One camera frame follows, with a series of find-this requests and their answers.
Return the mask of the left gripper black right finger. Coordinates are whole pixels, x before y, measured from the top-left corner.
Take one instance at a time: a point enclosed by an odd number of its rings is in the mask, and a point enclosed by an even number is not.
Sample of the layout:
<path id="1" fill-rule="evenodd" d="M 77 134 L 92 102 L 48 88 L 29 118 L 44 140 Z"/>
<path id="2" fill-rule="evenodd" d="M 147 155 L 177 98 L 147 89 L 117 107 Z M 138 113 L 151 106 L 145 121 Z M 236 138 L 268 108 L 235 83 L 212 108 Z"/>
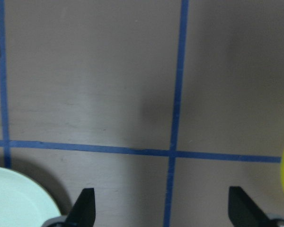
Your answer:
<path id="1" fill-rule="evenodd" d="M 239 186 L 229 187 L 228 216 L 234 227 L 273 227 L 274 223 Z"/>

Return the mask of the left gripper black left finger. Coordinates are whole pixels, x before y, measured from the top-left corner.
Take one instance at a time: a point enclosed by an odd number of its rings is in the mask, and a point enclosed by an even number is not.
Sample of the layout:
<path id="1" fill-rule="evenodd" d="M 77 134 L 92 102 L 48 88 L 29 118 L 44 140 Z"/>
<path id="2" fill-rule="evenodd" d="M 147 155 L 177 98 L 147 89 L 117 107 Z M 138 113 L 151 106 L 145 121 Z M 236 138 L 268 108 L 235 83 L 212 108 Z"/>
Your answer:
<path id="1" fill-rule="evenodd" d="M 81 191 L 65 224 L 67 227 L 93 227 L 95 223 L 95 192 L 93 188 Z"/>

